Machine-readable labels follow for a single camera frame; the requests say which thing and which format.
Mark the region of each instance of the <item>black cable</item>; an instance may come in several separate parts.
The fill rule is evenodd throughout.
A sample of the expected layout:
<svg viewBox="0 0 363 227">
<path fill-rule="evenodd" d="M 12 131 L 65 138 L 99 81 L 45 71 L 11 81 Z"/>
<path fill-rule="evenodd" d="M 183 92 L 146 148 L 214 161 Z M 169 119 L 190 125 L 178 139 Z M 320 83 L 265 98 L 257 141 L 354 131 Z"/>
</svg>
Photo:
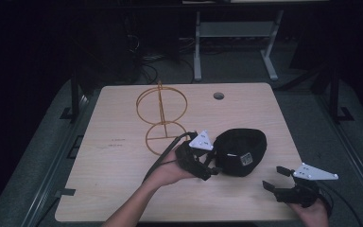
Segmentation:
<svg viewBox="0 0 363 227">
<path fill-rule="evenodd" d="M 74 37 L 72 34 L 71 34 L 71 28 L 72 26 L 74 25 L 75 22 L 77 22 L 78 20 L 84 18 L 86 16 L 78 16 L 76 18 L 74 18 L 68 25 L 67 25 L 67 28 L 66 28 L 66 35 L 67 37 L 70 39 L 70 41 L 75 45 L 77 46 L 83 53 L 85 53 L 88 57 L 91 58 L 91 60 L 95 61 L 96 63 L 98 63 L 99 65 L 101 65 L 103 68 L 105 68 L 106 70 L 108 70 L 108 72 L 114 76 L 118 76 L 118 73 L 114 72 L 111 67 L 110 67 L 110 64 L 105 62 L 104 60 L 102 60 L 101 58 L 99 58 L 96 54 L 94 54 L 92 51 L 90 51 L 86 46 L 84 46 L 83 44 L 81 44 L 78 39 L 76 37 Z M 107 30 L 109 30 L 109 27 L 108 27 L 108 24 L 109 24 L 109 19 L 107 18 L 107 21 L 106 23 L 104 24 L 105 27 L 107 28 Z M 138 37 L 136 36 L 132 36 L 134 39 L 137 40 L 137 45 L 135 46 L 134 50 L 131 50 L 129 49 L 129 51 L 133 54 L 133 57 L 136 56 L 137 54 L 137 49 L 139 48 L 140 44 L 139 44 L 139 41 L 138 41 Z M 112 39 L 112 44 L 116 45 L 116 42 L 115 42 L 115 39 Z"/>
<path fill-rule="evenodd" d="M 140 68 L 141 74 L 146 78 L 147 84 L 150 84 L 152 82 L 151 77 L 149 76 L 148 72 L 144 68 Z"/>
<path fill-rule="evenodd" d="M 166 165 L 166 164 L 170 164 L 170 163 L 174 163 L 178 161 L 178 159 L 175 159 L 175 160 L 172 160 L 172 161 L 168 161 L 168 162 L 164 162 L 164 163 L 161 163 L 160 166 L 163 166 L 163 165 Z"/>
<path fill-rule="evenodd" d="M 158 70 L 155 68 L 155 67 L 153 67 L 153 66 L 151 66 L 151 65 L 148 65 L 148 64 L 142 64 L 142 66 L 144 67 L 148 67 L 148 68 L 150 68 L 150 69 L 152 69 L 154 72 L 155 72 L 155 77 L 154 77 L 154 79 L 151 79 L 151 77 L 149 76 L 149 73 L 144 69 L 144 68 L 142 68 L 142 70 L 145 72 L 145 73 L 147 73 L 147 76 L 150 78 L 150 80 L 148 80 L 147 81 L 147 84 L 151 84 L 151 83 L 153 83 L 153 82 L 157 82 L 157 79 L 158 79 Z"/>
<path fill-rule="evenodd" d="M 167 147 L 167 149 L 161 154 L 161 156 L 157 159 L 157 161 L 152 165 L 152 167 L 149 169 L 149 171 L 146 174 L 146 177 L 143 179 L 143 182 L 151 175 L 151 173 L 162 164 L 162 160 L 166 155 L 179 143 L 179 141 L 184 137 L 189 136 L 191 139 L 195 138 L 197 136 L 196 132 L 185 132 L 182 135 L 176 137 L 172 143 Z"/>
<path fill-rule="evenodd" d="M 327 187 L 329 190 L 333 191 L 342 201 L 344 201 L 344 203 L 346 203 L 347 207 L 350 209 L 350 211 L 353 213 L 356 221 L 358 222 L 358 225 L 360 227 L 363 227 L 362 221 L 359 218 L 358 214 L 356 213 L 356 211 L 354 210 L 354 208 L 349 204 L 348 201 L 346 201 L 346 199 L 343 198 L 343 196 L 341 196 L 332 186 L 330 186 L 329 184 L 325 183 L 325 182 L 321 182 L 319 181 L 319 183 L 321 183 L 323 186 Z"/>
<path fill-rule="evenodd" d="M 324 188 L 321 188 L 321 187 L 320 187 L 320 194 L 321 194 L 322 196 L 323 196 L 324 194 L 328 196 L 328 198 L 329 198 L 329 205 L 330 205 L 330 207 L 331 207 L 331 211 L 333 211 L 333 208 L 334 208 L 334 206 L 335 206 L 335 201 L 333 200 L 333 198 L 332 198 L 331 194 L 330 194 L 328 191 L 326 191 Z"/>
<path fill-rule="evenodd" d="M 193 83 L 194 82 L 194 68 L 193 68 L 193 66 L 186 60 L 180 59 L 180 61 L 186 63 L 188 65 L 188 67 L 191 69 L 193 77 L 191 78 L 190 83 Z"/>
<path fill-rule="evenodd" d="M 186 54 L 186 53 L 192 53 L 192 51 L 195 48 L 196 40 L 194 38 L 186 38 L 184 40 L 180 40 L 179 43 L 179 53 L 180 54 Z"/>
<path fill-rule="evenodd" d="M 227 52 L 225 44 L 223 44 L 219 40 L 213 39 L 211 41 L 208 41 L 207 43 L 208 44 L 202 43 L 202 49 L 199 52 L 200 54 L 202 54 L 202 55 L 219 55 L 219 54 Z"/>
<path fill-rule="evenodd" d="M 43 219 L 46 217 L 46 215 L 49 213 L 49 211 L 54 207 L 54 205 L 59 201 L 59 198 L 55 198 L 54 202 L 48 207 L 48 209 L 45 211 L 43 216 L 38 220 L 37 224 L 35 226 L 40 226 L 41 222 L 43 222 Z"/>
</svg>

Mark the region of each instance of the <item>cable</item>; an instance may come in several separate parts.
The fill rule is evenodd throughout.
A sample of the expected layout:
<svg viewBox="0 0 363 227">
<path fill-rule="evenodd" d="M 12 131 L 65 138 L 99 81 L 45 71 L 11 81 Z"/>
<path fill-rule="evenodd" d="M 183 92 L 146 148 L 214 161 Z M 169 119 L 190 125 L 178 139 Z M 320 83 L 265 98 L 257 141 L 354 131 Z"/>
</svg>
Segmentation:
<svg viewBox="0 0 363 227">
<path fill-rule="evenodd" d="M 202 50 L 200 51 L 200 53 L 202 55 L 219 55 L 227 52 L 225 49 L 225 44 L 220 42 L 218 39 L 211 39 L 211 41 L 207 41 L 207 44 L 202 42 Z"/>
<path fill-rule="evenodd" d="M 331 211 L 333 211 L 333 208 L 334 208 L 334 206 L 335 206 L 335 201 L 333 200 L 333 198 L 332 198 L 332 196 L 331 196 L 331 194 L 328 192 L 328 191 L 326 191 L 325 189 L 323 189 L 323 188 L 321 188 L 320 187 L 320 194 L 323 196 L 323 195 L 327 195 L 328 196 L 328 198 L 329 198 L 329 205 L 330 205 L 330 207 L 331 207 Z"/>
<path fill-rule="evenodd" d="M 161 156 L 158 158 L 158 160 L 154 163 L 154 165 L 152 165 L 152 167 L 149 169 L 149 171 L 146 174 L 146 177 L 143 179 L 143 182 L 149 177 L 149 175 L 151 175 L 151 173 L 162 164 L 162 160 L 164 159 L 164 157 L 166 157 L 166 155 L 179 143 L 179 141 L 184 137 L 184 136 L 189 136 L 190 138 L 193 138 L 195 136 L 197 136 L 196 132 L 185 132 L 182 135 L 176 137 L 172 143 L 170 143 L 170 145 L 167 147 L 167 149 L 161 154 Z"/>
<path fill-rule="evenodd" d="M 157 61 L 157 60 L 164 59 L 164 58 L 165 58 L 165 55 L 144 56 L 143 60 L 153 62 L 153 61 Z"/>
<path fill-rule="evenodd" d="M 135 35 L 128 35 L 128 37 L 129 37 L 129 38 L 132 38 L 132 39 L 130 39 L 130 43 L 131 43 L 131 40 L 133 40 L 133 39 L 136 41 L 136 45 L 135 45 L 135 47 L 133 47 L 132 49 L 131 49 L 131 47 L 130 47 L 130 49 L 129 49 L 129 51 L 130 51 L 131 53 L 136 54 L 138 47 L 140 47 L 140 40 L 139 40 L 139 39 L 138 39 L 138 37 L 137 37 L 137 36 L 135 36 Z"/>
<path fill-rule="evenodd" d="M 180 61 L 186 63 L 188 65 L 188 67 L 191 69 L 191 72 L 193 73 L 193 77 L 191 78 L 190 83 L 193 83 L 194 82 L 194 68 L 193 68 L 193 66 L 186 60 L 180 59 Z"/>
<path fill-rule="evenodd" d="M 161 163 L 160 166 L 163 166 L 163 165 L 166 165 L 166 164 L 170 164 L 170 163 L 174 163 L 178 161 L 178 159 L 175 159 L 175 160 L 172 160 L 172 161 L 168 161 L 168 162 L 164 162 L 164 163 Z"/>
<path fill-rule="evenodd" d="M 149 73 L 143 68 L 143 66 L 148 67 L 148 68 L 151 68 L 155 72 L 155 78 L 154 79 L 152 79 L 149 76 Z M 147 84 L 151 84 L 153 82 L 157 82 L 157 79 L 158 79 L 158 70 L 155 67 L 153 67 L 151 65 L 147 65 L 147 64 L 142 64 L 141 71 L 142 71 L 143 75 L 146 77 Z"/>
<path fill-rule="evenodd" d="M 333 187 L 331 187 L 329 184 L 325 183 L 325 182 L 321 182 L 319 181 L 320 184 L 322 184 L 323 186 L 327 187 L 329 190 L 333 191 L 342 201 L 344 201 L 344 203 L 346 203 L 347 207 L 350 209 L 350 211 L 353 213 L 356 221 L 358 222 L 358 225 L 360 227 L 363 227 L 362 221 L 359 218 L 358 214 L 356 213 L 356 211 L 354 210 L 354 208 L 349 204 L 348 201 L 346 201 L 346 199 L 344 199 Z"/>
<path fill-rule="evenodd" d="M 194 48 L 194 44 L 196 43 L 196 40 L 194 38 L 183 38 L 180 39 L 180 42 L 188 42 L 187 44 L 182 44 L 179 50 L 180 54 L 187 54 L 190 53 Z"/>
</svg>

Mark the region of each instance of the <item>black cap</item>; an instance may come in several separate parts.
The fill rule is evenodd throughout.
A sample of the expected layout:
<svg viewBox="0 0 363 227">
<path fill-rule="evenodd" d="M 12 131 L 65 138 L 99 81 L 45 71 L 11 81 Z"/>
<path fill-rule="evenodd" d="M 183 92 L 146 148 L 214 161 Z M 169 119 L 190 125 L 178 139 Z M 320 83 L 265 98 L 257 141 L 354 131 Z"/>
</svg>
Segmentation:
<svg viewBox="0 0 363 227">
<path fill-rule="evenodd" d="M 254 129 L 231 129 L 221 133 L 214 142 L 216 167 L 228 175 L 249 175 L 264 157 L 267 138 Z"/>
</svg>

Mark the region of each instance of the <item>forearm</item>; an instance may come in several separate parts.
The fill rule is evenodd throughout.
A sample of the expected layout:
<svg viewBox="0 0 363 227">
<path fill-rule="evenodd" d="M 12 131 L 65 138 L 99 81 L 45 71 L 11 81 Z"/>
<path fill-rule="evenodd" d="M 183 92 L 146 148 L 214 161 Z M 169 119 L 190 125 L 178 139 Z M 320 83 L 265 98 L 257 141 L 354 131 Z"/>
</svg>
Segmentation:
<svg viewBox="0 0 363 227">
<path fill-rule="evenodd" d="M 308 221 L 307 219 L 303 219 L 305 227 L 329 227 L 329 222 L 327 218 L 316 218 Z"/>
<path fill-rule="evenodd" d="M 143 183 L 132 196 L 114 212 L 103 226 L 136 226 L 158 186 Z"/>
</svg>

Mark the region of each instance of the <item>wooden table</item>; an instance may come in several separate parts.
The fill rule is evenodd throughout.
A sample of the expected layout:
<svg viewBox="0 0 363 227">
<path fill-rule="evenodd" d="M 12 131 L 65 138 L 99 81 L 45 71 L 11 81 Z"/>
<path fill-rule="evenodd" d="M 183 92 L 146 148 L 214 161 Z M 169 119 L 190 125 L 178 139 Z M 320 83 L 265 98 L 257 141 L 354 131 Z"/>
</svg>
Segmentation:
<svg viewBox="0 0 363 227">
<path fill-rule="evenodd" d="M 268 149 L 262 162 L 245 178 L 226 175 L 182 180 L 161 188 L 150 201 L 141 221 L 244 221 L 282 220 L 296 216 L 263 189 L 262 181 L 293 187 L 293 180 L 276 172 L 276 166 L 301 164 L 275 96 L 265 83 L 164 85 L 185 94 L 188 107 L 177 122 L 187 131 L 207 130 L 212 142 L 232 128 L 264 132 Z M 111 86 L 102 89 L 84 135 L 66 188 L 74 196 L 61 196 L 58 221 L 104 221 L 141 184 L 158 156 L 147 149 L 145 137 L 151 127 L 136 112 L 137 97 L 155 86 Z M 222 93 L 217 100 L 214 93 Z M 162 91 L 164 115 L 177 117 L 183 98 Z M 160 121 L 158 96 L 147 96 L 139 106 L 141 115 Z M 180 135 L 179 127 L 168 133 Z M 151 135 L 163 133 L 162 128 Z M 164 150 L 172 141 L 154 141 Z"/>
</svg>

